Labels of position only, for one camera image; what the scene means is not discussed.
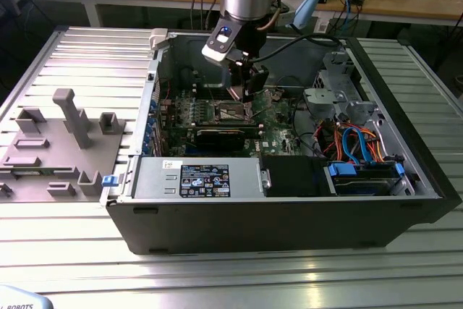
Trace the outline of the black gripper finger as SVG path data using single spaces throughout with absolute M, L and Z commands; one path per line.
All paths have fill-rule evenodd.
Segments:
M 241 67 L 242 102 L 247 103 L 254 99 L 257 92 L 263 89 L 269 76 L 269 70 L 261 63 L 252 63 L 245 59 Z
M 243 88 L 243 74 L 242 74 L 243 63 L 241 60 L 229 60 L 229 74 L 230 74 L 230 87 L 231 88 Z

